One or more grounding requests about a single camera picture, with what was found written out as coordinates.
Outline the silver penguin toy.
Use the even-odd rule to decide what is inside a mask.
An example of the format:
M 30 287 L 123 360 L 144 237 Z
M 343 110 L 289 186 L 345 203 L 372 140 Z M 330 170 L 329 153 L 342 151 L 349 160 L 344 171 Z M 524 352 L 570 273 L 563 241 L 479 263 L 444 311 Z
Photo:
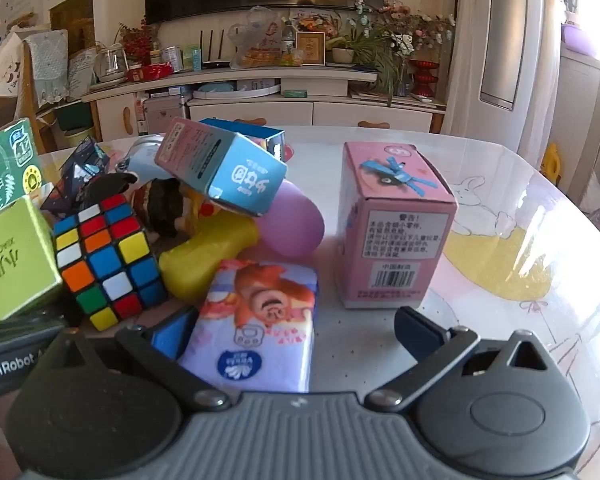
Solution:
M 122 174 L 134 174 L 140 185 L 154 179 L 170 179 L 171 175 L 155 163 L 162 140 L 162 134 L 140 136 L 116 163 L 116 171 Z

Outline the purple plastic egg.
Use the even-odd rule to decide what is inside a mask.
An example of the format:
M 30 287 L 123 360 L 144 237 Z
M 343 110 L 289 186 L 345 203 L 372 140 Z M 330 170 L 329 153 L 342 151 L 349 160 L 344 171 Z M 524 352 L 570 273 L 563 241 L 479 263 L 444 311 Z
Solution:
M 289 258 L 309 255 L 325 233 L 321 211 L 304 193 L 283 180 L 271 207 L 256 219 L 262 242 L 276 254 Z

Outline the wooden picture frame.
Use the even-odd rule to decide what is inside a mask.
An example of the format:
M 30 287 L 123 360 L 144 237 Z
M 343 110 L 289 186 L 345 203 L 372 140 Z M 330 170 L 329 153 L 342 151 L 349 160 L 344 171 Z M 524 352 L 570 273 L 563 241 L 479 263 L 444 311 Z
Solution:
M 302 64 L 323 66 L 326 58 L 325 42 L 324 32 L 297 32 L 296 48 L 302 53 Z

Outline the dark haired figurine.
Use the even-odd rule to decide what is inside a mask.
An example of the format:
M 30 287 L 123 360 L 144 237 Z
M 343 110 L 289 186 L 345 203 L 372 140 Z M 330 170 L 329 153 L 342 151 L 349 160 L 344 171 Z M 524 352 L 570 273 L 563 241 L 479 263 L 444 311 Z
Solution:
M 112 172 L 87 183 L 80 211 L 115 195 L 131 206 L 140 223 L 162 238 L 192 237 L 198 230 L 204 196 L 177 178 L 151 179 L 140 184 L 132 172 Z

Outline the white tv cabinet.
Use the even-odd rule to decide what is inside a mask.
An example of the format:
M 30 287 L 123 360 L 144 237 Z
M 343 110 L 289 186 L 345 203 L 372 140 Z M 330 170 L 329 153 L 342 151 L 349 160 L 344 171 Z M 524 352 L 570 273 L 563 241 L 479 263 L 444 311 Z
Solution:
M 445 105 L 375 94 L 377 76 L 337 66 L 202 70 L 154 81 L 96 84 L 91 105 L 105 140 L 147 132 L 144 102 L 185 96 L 193 120 L 217 117 L 261 126 L 353 126 L 438 133 Z

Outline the pink storage box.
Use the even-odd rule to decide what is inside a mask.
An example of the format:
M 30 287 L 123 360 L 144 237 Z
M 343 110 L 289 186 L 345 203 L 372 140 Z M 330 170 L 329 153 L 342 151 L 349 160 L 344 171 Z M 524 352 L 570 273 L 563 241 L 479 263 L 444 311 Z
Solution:
M 185 96 L 162 96 L 144 102 L 144 112 L 149 134 L 165 133 L 174 118 L 187 118 Z

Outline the red candle stand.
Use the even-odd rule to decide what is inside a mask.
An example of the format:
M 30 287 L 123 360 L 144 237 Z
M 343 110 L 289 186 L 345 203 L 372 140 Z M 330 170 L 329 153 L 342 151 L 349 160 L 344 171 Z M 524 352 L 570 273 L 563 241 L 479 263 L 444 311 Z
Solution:
M 434 88 L 432 86 L 435 86 L 438 82 L 438 76 L 434 72 L 438 70 L 439 64 L 432 61 L 415 60 L 414 58 L 411 59 L 410 64 L 414 68 L 412 93 L 415 96 L 433 99 Z

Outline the lime green medicine box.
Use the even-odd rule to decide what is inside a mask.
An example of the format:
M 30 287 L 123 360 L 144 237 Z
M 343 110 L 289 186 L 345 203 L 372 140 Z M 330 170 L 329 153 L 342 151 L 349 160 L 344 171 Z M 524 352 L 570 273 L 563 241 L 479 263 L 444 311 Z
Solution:
M 45 306 L 61 289 L 53 232 L 22 196 L 0 210 L 0 321 Z

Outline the black starry small box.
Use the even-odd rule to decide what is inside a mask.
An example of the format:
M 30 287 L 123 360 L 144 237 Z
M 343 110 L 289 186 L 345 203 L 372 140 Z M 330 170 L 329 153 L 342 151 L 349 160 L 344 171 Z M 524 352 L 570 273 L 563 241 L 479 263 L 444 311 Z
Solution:
M 87 185 L 106 174 L 109 156 L 90 136 L 73 150 L 60 167 L 60 178 L 43 200 L 41 209 L 56 219 L 76 214 L 82 207 Z

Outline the blue medicine box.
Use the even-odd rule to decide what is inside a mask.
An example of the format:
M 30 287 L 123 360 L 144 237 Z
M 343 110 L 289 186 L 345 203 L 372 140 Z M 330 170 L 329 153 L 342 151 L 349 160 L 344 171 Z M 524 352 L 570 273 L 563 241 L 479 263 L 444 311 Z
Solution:
M 247 124 L 246 122 L 232 122 L 231 120 L 219 118 L 204 118 L 201 123 L 240 133 L 281 162 L 286 162 L 288 159 L 284 129 Z

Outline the tissue pack with cartoon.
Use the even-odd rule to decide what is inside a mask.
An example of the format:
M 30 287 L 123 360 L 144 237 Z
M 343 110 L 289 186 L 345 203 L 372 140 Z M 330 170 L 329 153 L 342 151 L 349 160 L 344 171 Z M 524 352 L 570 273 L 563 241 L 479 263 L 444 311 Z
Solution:
M 306 393 L 317 296 L 308 266 L 224 260 L 178 364 L 232 396 Z

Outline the yellow plastic toy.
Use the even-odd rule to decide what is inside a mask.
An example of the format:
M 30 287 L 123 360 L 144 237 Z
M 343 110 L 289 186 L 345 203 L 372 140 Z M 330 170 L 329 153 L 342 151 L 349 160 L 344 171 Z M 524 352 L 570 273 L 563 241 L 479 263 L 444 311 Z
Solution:
M 203 218 L 189 240 L 160 255 L 163 283 L 178 300 L 196 304 L 207 295 L 221 262 L 236 259 L 258 241 L 259 230 L 253 218 L 221 210 Z

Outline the blue pink character box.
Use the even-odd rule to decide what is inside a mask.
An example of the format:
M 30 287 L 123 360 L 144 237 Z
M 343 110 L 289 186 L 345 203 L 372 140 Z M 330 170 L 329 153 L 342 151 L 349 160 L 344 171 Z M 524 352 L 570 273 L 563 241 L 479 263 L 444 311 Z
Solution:
M 219 206 L 261 217 L 268 212 L 287 165 L 240 133 L 175 118 L 155 163 Z

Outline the pink barcode toy box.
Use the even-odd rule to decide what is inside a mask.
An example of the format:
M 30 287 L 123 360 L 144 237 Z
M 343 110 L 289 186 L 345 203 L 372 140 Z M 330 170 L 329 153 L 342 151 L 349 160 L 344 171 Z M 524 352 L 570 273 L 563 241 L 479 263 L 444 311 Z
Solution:
M 415 145 L 344 144 L 334 257 L 343 305 L 418 307 L 457 208 L 449 185 Z

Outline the rubiks cube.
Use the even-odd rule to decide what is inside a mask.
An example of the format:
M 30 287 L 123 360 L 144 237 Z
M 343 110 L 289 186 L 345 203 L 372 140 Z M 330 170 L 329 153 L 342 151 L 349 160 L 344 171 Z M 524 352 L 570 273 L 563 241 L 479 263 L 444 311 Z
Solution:
M 59 273 L 82 313 L 103 332 L 166 301 L 145 230 L 122 194 L 55 223 Z

